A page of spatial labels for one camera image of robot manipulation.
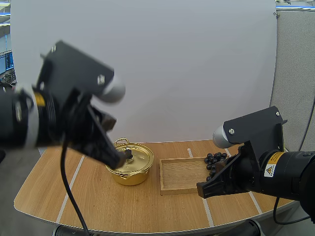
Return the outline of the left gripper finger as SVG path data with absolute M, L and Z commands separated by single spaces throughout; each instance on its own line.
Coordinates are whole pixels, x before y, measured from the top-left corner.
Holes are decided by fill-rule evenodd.
M 117 120 L 108 113 L 100 114 L 100 127 L 104 132 L 109 132 L 113 130 Z
M 116 169 L 125 163 L 126 156 L 116 150 L 107 132 L 101 129 L 99 123 L 101 113 L 103 112 L 95 107 L 87 107 L 85 120 L 78 130 L 77 140 L 73 142 L 73 149 Z

